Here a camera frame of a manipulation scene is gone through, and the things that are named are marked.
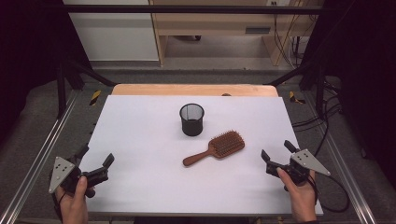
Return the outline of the black frame post with brace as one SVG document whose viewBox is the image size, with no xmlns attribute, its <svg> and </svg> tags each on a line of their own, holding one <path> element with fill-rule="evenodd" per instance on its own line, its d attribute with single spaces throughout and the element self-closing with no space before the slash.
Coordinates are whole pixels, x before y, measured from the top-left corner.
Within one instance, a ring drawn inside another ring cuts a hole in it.
<svg viewBox="0 0 396 224">
<path fill-rule="evenodd" d="M 61 118 L 66 111 L 65 82 L 68 81 L 73 90 L 81 90 L 85 85 L 85 82 L 80 76 L 81 74 L 85 74 L 108 87 L 115 87 L 117 85 L 116 82 L 102 77 L 87 66 L 79 64 L 75 61 L 62 61 L 56 70 L 58 90 L 58 119 Z"/>
<path fill-rule="evenodd" d="M 268 82 L 268 85 L 276 87 L 281 83 L 298 75 L 303 76 L 299 84 L 299 87 L 302 91 L 310 90 L 313 85 L 316 85 L 315 111 L 317 112 L 319 117 L 323 119 L 325 72 L 322 65 L 314 63 L 304 63 L 299 67 L 291 70 L 286 75 Z"/>
</svg>

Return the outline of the wooden paddle hairbrush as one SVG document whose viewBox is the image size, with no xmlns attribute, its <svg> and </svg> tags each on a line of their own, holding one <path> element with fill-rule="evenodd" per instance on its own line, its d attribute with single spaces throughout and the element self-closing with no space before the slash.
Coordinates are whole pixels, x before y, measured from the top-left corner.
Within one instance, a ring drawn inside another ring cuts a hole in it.
<svg viewBox="0 0 396 224">
<path fill-rule="evenodd" d="M 218 160 L 224 159 L 245 147 L 245 141 L 237 131 L 222 133 L 208 142 L 207 150 L 185 158 L 184 166 L 191 166 L 205 157 L 212 156 Z"/>
</svg>

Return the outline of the black horizontal frame bar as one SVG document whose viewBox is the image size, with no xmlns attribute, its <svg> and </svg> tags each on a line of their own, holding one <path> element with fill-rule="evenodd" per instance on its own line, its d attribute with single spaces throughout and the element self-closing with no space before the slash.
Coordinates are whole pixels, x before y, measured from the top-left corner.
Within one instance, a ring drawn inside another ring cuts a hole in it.
<svg viewBox="0 0 396 224">
<path fill-rule="evenodd" d="M 143 6 L 143 5 L 64 5 L 73 13 L 195 13 L 195 14 L 282 14 L 319 15 L 323 7 L 233 7 L 233 6 Z"/>
</svg>

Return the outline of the light wooden desk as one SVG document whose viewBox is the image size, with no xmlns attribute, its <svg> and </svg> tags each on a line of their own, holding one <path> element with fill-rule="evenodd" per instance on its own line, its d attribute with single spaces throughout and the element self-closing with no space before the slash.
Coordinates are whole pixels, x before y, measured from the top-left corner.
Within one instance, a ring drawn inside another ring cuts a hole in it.
<svg viewBox="0 0 396 224">
<path fill-rule="evenodd" d="M 321 7 L 325 0 L 148 0 L 152 6 Z M 316 15 L 154 13 L 160 57 L 171 35 L 255 35 L 262 38 L 271 62 L 280 65 L 288 56 L 293 37 L 312 34 Z"/>
</svg>

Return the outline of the black mesh pen holder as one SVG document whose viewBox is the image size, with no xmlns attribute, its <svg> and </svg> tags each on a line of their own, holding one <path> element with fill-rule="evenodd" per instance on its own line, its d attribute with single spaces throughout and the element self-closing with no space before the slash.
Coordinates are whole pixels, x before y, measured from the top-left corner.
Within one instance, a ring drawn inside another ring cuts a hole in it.
<svg viewBox="0 0 396 224">
<path fill-rule="evenodd" d="M 186 104 L 179 110 L 182 132 L 187 136 L 198 136 L 204 128 L 205 111 L 198 104 Z"/>
</svg>

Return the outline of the aluminium floor rail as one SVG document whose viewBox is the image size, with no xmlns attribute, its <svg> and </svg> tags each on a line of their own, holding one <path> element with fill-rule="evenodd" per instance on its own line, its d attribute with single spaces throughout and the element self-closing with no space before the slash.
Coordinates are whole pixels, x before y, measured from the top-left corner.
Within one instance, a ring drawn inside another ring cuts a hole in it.
<svg viewBox="0 0 396 224">
<path fill-rule="evenodd" d="M 51 127 L 51 130 L 45 142 L 38 151 L 35 160 L 31 164 L 29 171 L 22 180 L 11 202 L 0 216 L 0 224 L 14 224 L 16 221 L 79 96 L 80 91 L 70 92 L 64 113 L 58 119 L 56 119 L 53 126 Z"/>
<path fill-rule="evenodd" d="M 310 91 L 304 91 L 304 98 L 308 114 L 314 116 L 314 125 L 308 127 L 306 131 L 300 132 L 298 136 L 304 139 L 302 142 L 304 147 L 308 147 L 313 153 L 318 152 L 319 158 L 330 166 L 335 182 L 331 181 L 329 176 L 321 177 L 320 180 L 324 180 L 333 187 L 337 186 L 344 192 L 341 201 L 349 201 L 349 206 L 342 205 L 340 208 L 336 208 L 335 212 L 326 209 L 325 204 L 321 203 L 324 215 L 319 218 L 327 223 L 377 224 L 371 208 L 329 130 L 327 113 L 334 113 L 336 109 L 341 108 L 337 97 L 332 95 L 324 99 L 325 120 L 323 121 L 317 119 L 318 114 L 315 111 L 316 95 Z"/>
</svg>

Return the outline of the black curtain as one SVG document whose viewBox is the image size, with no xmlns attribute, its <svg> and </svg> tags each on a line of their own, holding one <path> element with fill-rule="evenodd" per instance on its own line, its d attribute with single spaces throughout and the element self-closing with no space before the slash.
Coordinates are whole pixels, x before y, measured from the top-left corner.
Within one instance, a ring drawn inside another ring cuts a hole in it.
<svg viewBox="0 0 396 224">
<path fill-rule="evenodd" d="M 90 67 L 64 0 L 0 0 L 0 144 L 10 135 L 29 91 L 56 79 L 62 58 Z"/>
<path fill-rule="evenodd" d="M 306 57 L 333 32 L 323 65 L 365 151 L 396 189 L 396 0 L 324 0 Z"/>
</svg>

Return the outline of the wooden table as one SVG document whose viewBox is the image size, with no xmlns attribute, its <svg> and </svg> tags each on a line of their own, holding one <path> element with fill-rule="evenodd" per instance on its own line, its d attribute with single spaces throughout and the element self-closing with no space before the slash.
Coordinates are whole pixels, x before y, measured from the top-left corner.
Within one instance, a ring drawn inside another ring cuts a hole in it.
<svg viewBox="0 0 396 224">
<path fill-rule="evenodd" d="M 277 97 L 274 86 L 251 84 L 118 84 L 112 95 L 203 95 Z"/>
</svg>

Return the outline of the white cabinet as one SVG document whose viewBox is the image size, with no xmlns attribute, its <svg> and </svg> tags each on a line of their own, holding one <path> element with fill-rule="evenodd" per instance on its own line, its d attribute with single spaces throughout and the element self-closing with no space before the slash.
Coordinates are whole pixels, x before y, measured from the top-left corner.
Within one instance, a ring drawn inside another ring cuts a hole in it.
<svg viewBox="0 0 396 224">
<path fill-rule="evenodd" d="M 158 61 L 149 13 L 70 13 L 90 61 Z"/>
</svg>

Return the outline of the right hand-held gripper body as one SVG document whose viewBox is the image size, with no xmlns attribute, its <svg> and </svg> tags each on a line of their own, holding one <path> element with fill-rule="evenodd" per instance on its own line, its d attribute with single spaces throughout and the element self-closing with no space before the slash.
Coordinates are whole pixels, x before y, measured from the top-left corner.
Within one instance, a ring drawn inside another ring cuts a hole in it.
<svg viewBox="0 0 396 224">
<path fill-rule="evenodd" d="M 288 164 L 280 164 L 271 160 L 266 162 L 267 174 L 279 177 L 276 171 L 277 168 L 287 172 L 295 185 L 306 182 L 311 171 L 321 175 L 331 175 L 330 171 L 308 149 L 293 153 Z"/>
</svg>

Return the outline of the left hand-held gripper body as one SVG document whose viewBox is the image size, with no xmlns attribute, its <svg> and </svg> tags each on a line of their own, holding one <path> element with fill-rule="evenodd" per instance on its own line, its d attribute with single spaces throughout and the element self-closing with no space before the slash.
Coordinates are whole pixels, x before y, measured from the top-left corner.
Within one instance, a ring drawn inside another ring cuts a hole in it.
<svg viewBox="0 0 396 224">
<path fill-rule="evenodd" d="M 75 156 L 69 159 L 56 157 L 49 180 L 49 193 L 53 194 L 58 187 L 62 187 L 68 193 L 75 193 L 79 179 L 85 176 L 88 180 L 85 195 L 88 198 L 94 197 L 93 187 L 108 180 L 108 169 L 102 164 L 93 171 L 82 172 L 79 165 L 80 162 L 75 161 Z"/>
</svg>

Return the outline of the person's right hand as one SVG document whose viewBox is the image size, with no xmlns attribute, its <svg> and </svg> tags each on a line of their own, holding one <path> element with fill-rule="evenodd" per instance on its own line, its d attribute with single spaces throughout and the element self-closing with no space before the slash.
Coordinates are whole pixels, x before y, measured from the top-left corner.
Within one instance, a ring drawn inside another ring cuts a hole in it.
<svg viewBox="0 0 396 224">
<path fill-rule="evenodd" d="M 279 178 L 290 194 L 291 212 L 297 224 L 318 224 L 316 215 L 316 196 L 309 183 L 297 186 L 287 172 L 281 168 L 276 169 Z"/>
</svg>

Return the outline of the white table board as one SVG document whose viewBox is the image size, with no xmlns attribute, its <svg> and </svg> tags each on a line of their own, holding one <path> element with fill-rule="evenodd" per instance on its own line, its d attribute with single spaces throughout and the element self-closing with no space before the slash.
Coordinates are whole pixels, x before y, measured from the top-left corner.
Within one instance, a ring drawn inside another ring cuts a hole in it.
<svg viewBox="0 0 396 224">
<path fill-rule="evenodd" d="M 198 136 L 182 132 L 179 110 L 204 111 Z M 212 156 L 184 166 L 208 142 L 237 131 L 245 147 L 218 160 Z M 284 141 L 296 136 L 280 97 L 110 95 L 80 165 L 97 168 L 112 153 L 107 182 L 88 201 L 92 213 L 122 216 L 270 216 L 290 212 L 281 181 L 265 171 L 264 150 L 286 164 Z"/>
</svg>

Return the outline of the person's left hand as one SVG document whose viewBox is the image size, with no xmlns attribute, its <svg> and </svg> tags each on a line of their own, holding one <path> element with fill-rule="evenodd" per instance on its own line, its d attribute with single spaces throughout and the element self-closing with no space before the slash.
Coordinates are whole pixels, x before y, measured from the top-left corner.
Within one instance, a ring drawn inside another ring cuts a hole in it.
<svg viewBox="0 0 396 224">
<path fill-rule="evenodd" d="M 73 195 L 67 194 L 62 187 L 56 189 L 57 203 L 62 214 L 63 224 L 88 224 L 89 214 L 86 204 L 85 191 L 88 180 L 82 176 Z"/>
</svg>

